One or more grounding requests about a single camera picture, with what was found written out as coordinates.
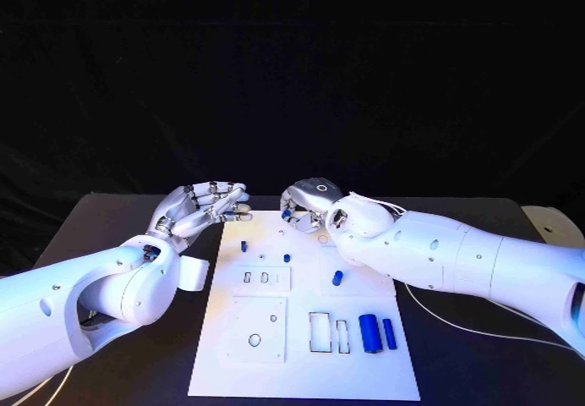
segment blue cylinder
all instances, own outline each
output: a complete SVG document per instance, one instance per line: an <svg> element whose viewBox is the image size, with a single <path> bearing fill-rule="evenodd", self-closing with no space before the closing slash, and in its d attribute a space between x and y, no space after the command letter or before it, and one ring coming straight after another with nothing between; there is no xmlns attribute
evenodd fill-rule
<svg viewBox="0 0 585 406"><path fill-rule="evenodd" d="M396 338L393 337L393 329L391 329L391 322L390 319L383 319L383 330L386 331L386 342L387 342L387 348L389 349L396 349Z"/></svg>
<svg viewBox="0 0 585 406"><path fill-rule="evenodd" d="M360 316L360 330L363 351L368 354L379 353L381 351L381 339L380 331L377 330L377 320L374 315Z"/></svg>
<svg viewBox="0 0 585 406"><path fill-rule="evenodd" d="M341 278L344 277L344 273L341 271L335 271L335 275L332 276L332 284L338 286L341 283Z"/></svg>

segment black table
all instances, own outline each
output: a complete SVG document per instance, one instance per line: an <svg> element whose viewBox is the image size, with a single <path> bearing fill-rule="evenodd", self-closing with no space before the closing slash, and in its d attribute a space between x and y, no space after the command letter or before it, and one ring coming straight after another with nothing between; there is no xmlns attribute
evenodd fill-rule
<svg viewBox="0 0 585 406"><path fill-rule="evenodd" d="M108 249L141 234L161 198L161 195L86 195L36 266L50 265ZM407 210L448 216L487 232L540 240L531 223L511 200L383 199ZM250 198L250 205L256 210L278 210L278 201L275 196L255 196ZM221 225L208 227L184 252L211 263L203 291L188 293L178 290L161 319L112 341L74 366L54 398L54 405L364 403L187 397L220 236ZM430 310L455 324L485 332L557 341L551 332L485 300L417 288L412 290ZM409 297L402 283L396 283L396 291L422 405L585 404L585 362L572 351L464 332L425 312ZM24 404L46 402L63 375L60 373L51 379ZM20 396L5 399L0 405L11 404Z"/></svg>

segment black curtain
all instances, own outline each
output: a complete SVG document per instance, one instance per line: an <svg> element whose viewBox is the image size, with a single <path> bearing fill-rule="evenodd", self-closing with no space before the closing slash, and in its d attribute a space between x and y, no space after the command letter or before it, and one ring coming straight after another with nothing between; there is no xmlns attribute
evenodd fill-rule
<svg viewBox="0 0 585 406"><path fill-rule="evenodd" d="M510 197L585 225L570 25L309 2L2 8L1 273L86 193L211 179L256 195L324 176L364 195Z"/></svg>

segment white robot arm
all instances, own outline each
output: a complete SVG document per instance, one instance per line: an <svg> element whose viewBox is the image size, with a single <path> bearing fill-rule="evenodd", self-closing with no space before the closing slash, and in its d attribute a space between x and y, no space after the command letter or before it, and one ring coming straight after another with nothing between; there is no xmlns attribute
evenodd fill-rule
<svg viewBox="0 0 585 406"><path fill-rule="evenodd" d="M243 184L177 188L145 235L122 246L0 280L0 399L87 358L152 323L177 288L201 290L208 262L178 256L214 222L247 221ZM98 314L82 323L77 302Z"/></svg>
<svg viewBox="0 0 585 406"><path fill-rule="evenodd" d="M585 355L585 250L487 233L451 218L343 194L324 178L281 198L301 232L325 227L341 257L417 288L471 294L528 314ZM308 214L295 218L296 205Z"/></svg>

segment robotic hand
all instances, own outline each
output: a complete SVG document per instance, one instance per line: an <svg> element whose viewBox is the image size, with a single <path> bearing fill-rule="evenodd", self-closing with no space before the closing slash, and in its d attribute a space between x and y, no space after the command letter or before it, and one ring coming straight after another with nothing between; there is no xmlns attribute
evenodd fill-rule
<svg viewBox="0 0 585 406"><path fill-rule="evenodd" d="M301 218L296 206L308 210ZM281 210L298 231L327 229L353 265L417 288L471 294L521 310L585 355L583 249L502 237L351 192L343 197L324 178L286 188Z"/></svg>
<svg viewBox="0 0 585 406"><path fill-rule="evenodd" d="M177 288L201 290L208 262L178 256L214 222L252 218L246 186L207 182L175 188L145 235L119 247L0 280L0 399L87 358L152 323ZM79 323L77 302L98 314Z"/></svg>

